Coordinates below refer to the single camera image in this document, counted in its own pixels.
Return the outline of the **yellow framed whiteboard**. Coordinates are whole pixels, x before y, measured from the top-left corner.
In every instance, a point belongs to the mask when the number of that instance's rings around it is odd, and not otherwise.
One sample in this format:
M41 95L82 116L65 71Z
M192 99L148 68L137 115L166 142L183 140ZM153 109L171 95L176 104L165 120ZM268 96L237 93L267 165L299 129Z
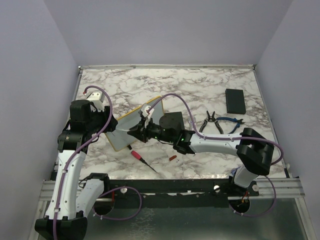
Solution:
M160 96L157 96L144 104L152 106L158 99L160 99ZM131 127L134 127L136 124L138 124L141 120L140 109L143 105L135 108L134 110L118 118L118 124L116 126L116 129L130 129ZM153 109L154 112L151 116L152 120L155 124L159 124L160 118L164 115L164 107L162 100L159 103L157 103L157 105ZM137 141L136 138L128 135L126 132L121 132L117 130L113 132L107 132L105 135L109 143L111 144L112 148L116 152L126 148L128 145L131 145L132 143Z

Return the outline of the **red marker cap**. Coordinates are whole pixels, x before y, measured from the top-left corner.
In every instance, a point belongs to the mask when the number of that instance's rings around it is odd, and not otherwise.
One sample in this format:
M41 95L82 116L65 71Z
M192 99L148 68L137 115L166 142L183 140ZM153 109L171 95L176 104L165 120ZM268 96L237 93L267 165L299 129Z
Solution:
M172 161L172 160L174 160L174 159L176 159L176 158L177 158L177 156L176 156L176 155L173 155L172 157L169 158L169 161Z

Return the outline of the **silver whiteboard marker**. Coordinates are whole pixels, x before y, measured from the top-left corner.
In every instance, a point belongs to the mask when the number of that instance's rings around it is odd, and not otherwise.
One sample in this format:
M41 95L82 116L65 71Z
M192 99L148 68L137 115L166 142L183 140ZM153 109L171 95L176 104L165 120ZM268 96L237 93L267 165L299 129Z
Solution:
M119 132L124 132L124 133L127 133L129 131L129 129L123 129L123 128L116 128L115 130Z

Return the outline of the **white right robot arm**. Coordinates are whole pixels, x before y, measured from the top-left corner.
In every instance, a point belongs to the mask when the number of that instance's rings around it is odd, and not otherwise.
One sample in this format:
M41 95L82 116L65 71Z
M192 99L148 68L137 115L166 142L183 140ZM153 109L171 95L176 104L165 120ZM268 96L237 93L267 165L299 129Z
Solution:
M199 136L194 130L185 129L181 112L167 112L158 123L142 116L127 134L144 143L156 139L171 144L183 155L218 153L237 156L242 166L235 171L229 184L230 191L236 196L246 192L255 178L270 173L274 146L252 128L246 127L241 133L221 137L212 134Z

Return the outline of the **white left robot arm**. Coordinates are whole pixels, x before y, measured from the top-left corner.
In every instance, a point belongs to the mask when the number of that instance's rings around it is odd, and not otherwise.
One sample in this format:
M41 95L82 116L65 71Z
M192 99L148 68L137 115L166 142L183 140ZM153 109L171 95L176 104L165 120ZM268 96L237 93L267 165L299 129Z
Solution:
M44 217L34 229L46 240L82 240L88 226L88 214L98 197L111 190L108 176L94 176L78 193L80 173L88 146L97 134L115 130L117 120L112 107L100 99L71 102L69 127L58 137L57 175L53 194Z

